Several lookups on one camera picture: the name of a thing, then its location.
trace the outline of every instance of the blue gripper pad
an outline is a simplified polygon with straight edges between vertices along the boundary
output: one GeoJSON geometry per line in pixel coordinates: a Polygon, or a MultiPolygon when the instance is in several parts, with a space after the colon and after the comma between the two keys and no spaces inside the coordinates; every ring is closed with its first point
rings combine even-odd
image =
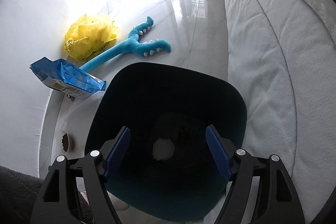
{"type": "Polygon", "coordinates": [[[216,136],[211,126],[208,126],[205,131],[205,139],[207,140],[211,154],[216,162],[217,168],[221,176],[230,181],[233,177],[231,171],[231,160],[224,150],[220,140],[216,136]]]}
{"type": "Polygon", "coordinates": [[[130,139],[130,131],[128,128],[125,128],[106,159],[106,167],[104,172],[104,178],[106,180],[113,178],[118,172],[120,164],[128,148],[130,139]]]}

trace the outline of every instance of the pet food bag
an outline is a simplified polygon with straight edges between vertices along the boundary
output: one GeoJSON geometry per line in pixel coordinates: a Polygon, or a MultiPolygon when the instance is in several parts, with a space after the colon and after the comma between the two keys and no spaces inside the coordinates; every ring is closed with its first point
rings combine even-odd
{"type": "Polygon", "coordinates": [[[30,69],[47,87],[76,98],[86,98],[106,88],[106,81],[84,72],[64,59],[51,61],[43,57],[31,64],[30,69]]]}

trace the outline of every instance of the white bedding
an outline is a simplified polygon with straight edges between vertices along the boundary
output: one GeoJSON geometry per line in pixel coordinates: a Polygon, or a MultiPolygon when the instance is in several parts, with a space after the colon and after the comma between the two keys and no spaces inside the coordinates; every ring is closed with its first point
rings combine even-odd
{"type": "MultiPolygon", "coordinates": [[[[228,81],[248,110],[243,148],[281,157],[309,223],[336,185],[336,4],[225,0],[225,7],[228,81]]],[[[256,192],[255,181],[243,223],[256,192]]]]}

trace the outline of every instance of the blue stuffed dinosaur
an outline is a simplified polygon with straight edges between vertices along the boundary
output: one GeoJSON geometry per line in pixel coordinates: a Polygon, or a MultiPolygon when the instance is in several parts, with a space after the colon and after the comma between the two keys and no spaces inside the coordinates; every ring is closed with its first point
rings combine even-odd
{"type": "Polygon", "coordinates": [[[150,30],[153,24],[154,20],[151,17],[147,17],[147,22],[142,22],[133,27],[126,40],[102,52],[95,58],[92,58],[81,66],[80,69],[89,72],[113,57],[125,52],[133,52],[140,56],[153,55],[155,51],[159,52],[161,49],[170,52],[170,44],[165,40],[154,39],[154,41],[150,40],[148,43],[139,43],[139,36],[143,35],[147,30],[150,30]]]}

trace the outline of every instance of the white cloth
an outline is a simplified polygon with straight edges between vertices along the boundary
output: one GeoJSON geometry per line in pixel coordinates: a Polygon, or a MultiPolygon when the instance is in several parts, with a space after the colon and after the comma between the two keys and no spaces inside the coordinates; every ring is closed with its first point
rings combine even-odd
{"type": "MultiPolygon", "coordinates": [[[[243,147],[280,156],[309,223],[336,185],[336,4],[225,0],[225,7],[228,81],[248,111],[243,147]]],[[[256,191],[253,183],[250,196],[256,191]]]]}

